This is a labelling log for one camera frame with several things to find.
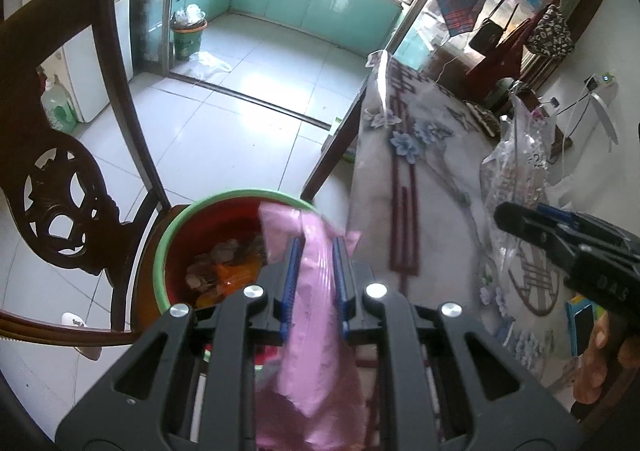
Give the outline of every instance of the human hand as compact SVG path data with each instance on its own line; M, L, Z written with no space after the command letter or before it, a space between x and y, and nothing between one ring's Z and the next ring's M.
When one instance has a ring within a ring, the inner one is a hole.
M589 346L582 355L582 364L574 381L574 399L581 404L593 404L600 396L607 377L607 356L604 348L609 341L609 314L605 312L591 330ZM640 367L640 336L625 339L618 352L623 368Z

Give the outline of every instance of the pink plastic bag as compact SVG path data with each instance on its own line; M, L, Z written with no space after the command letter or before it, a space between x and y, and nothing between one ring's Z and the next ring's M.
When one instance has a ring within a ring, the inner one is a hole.
M338 332L332 238L341 236L312 212L263 203L260 219L270 263L282 261L290 237L305 247L289 339L256 381L256 435L275 451L332 451L362 446L366 408L354 352ZM351 254L359 233L348 233Z

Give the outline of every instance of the clear plastic bag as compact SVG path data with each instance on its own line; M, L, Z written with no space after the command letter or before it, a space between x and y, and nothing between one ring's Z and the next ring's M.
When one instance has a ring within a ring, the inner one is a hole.
M174 22L176 28L187 28L204 20L206 14L196 4L190 4L186 9L179 9L174 12Z
M231 70L229 63L218 59L205 50L200 50L189 56L186 65L180 68L180 73L206 81L218 72L231 72Z
M480 165L480 187L487 214L489 239L499 277L509 269L518 248L513 235L498 229L495 208L503 202L533 207L545 190L556 116L530 112L510 93L513 120L494 151Z

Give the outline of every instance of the table leg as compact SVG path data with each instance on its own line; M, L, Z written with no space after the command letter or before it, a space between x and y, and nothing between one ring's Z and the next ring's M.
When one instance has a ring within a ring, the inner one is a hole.
M335 132L334 138L326 147L326 150L322 153L318 162L316 162L316 166L313 168L309 178L306 179L305 187L303 187L302 193L300 193L302 200L306 202L313 200L318 190L322 187L322 184L324 184L324 181L338 164L340 157L344 155L351 142L353 142L353 139L356 138L358 127L360 126L360 109L362 108L364 94L365 86L360 89L346 117L340 123L338 131Z

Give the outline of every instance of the bowl rim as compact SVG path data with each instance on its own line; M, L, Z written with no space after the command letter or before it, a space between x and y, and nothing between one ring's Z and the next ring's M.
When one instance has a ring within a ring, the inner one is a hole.
M282 202L292 207L297 207L318 213L313 205L305 202L304 200L301 200L300 198L295 198L294 196L283 193L281 191L257 188L234 189L231 191L225 191L203 198L201 200L197 200L193 204L187 206L184 211L181 211L180 214L178 214L178 216L174 218L174 220L165 229L164 233L162 234L162 238L160 238L160 242L158 243L156 255L154 256L152 280L154 285L154 296L156 297L156 304L158 305L158 310L160 311L161 315L171 307L171 304L169 303L169 296L166 293L166 285L164 281L164 263L169 252L171 241L174 239L176 233L186 223L186 221L197 214L199 211L206 209L210 205L232 198L267 198Z

